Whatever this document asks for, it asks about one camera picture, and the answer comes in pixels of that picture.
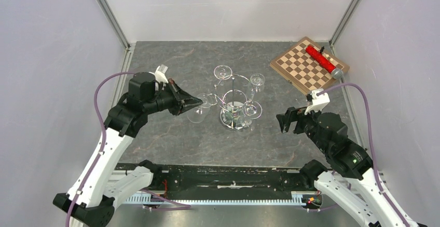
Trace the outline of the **chrome wine glass rack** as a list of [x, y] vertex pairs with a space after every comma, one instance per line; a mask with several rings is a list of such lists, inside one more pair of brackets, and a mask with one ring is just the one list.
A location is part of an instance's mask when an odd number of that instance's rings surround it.
[[242, 131], [251, 128], [253, 119], [245, 112], [254, 98], [254, 86], [245, 76], [233, 74], [228, 79], [220, 80], [208, 94], [212, 105], [220, 108], [220, 123], [230, 129]]

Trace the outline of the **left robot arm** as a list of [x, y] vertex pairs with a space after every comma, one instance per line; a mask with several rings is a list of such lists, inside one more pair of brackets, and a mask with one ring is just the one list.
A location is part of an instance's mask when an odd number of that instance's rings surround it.
[[178, 116], [200, 105], [201, 99], [185, 92], [163, 71], [131, 73], [128, 91], [107, 117], [98, 115], [101, 137], [83, 172], [67, 192], [53, 200], [66, 213], [65, 225], [76, 220], [86, 226], [107, 226], [130, 196], [146, 187], [160, 188], [163, 176], [153, 163], [139, 164], [113, 185], [108, 181], [151, 114], [166, 110]]

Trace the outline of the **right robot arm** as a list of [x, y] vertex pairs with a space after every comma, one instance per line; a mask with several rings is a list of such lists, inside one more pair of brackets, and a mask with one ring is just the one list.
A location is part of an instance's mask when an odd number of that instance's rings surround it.
[[324, 154], [332, 171], [345, 178], [357, 193], [338, 182], [317, 160], [300, 170], [300, 184], [328, 195], [360, 226], [421, 226], [398, 205], [374, 171], [372, 158], [348, 138], [348, 128], [338, 114], [288, 108], [276, 115], [282, 132], [295, 123], [295, 134], [304, 133]]

